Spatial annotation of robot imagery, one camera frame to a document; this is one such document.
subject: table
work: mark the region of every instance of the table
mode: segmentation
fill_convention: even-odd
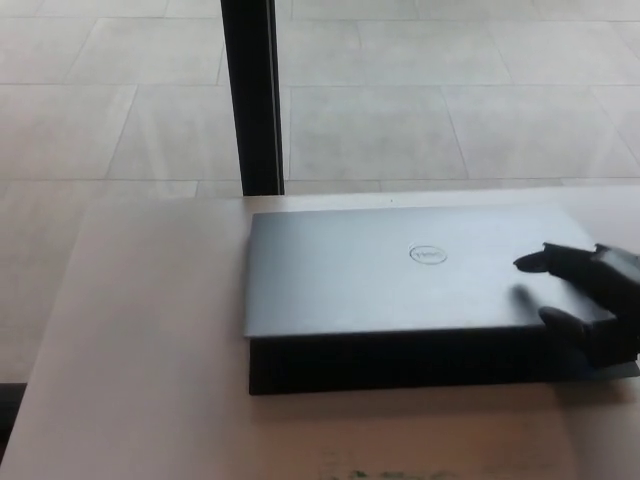
[[[103,204],[90,210],[2,480],[640,478],[640,383],[251,398],[256,211],[554,201],[640,251],[640,187]]]

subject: laptop base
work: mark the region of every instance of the laptop base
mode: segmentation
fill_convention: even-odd
[[[593,369],[543,326],[250,340],[251,395],[639,375],[634,362]]]

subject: black window frame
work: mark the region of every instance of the black window frame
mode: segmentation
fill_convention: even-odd
[[[245,196],[284,195],[274,0],[221,0]]]

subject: gray floor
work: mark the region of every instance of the gray floor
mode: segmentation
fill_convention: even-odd
[[[240,193],[218,2],[0,0],[0,382],[92,201]],[[289,193],[640,177],[638,0],[277,10]]]

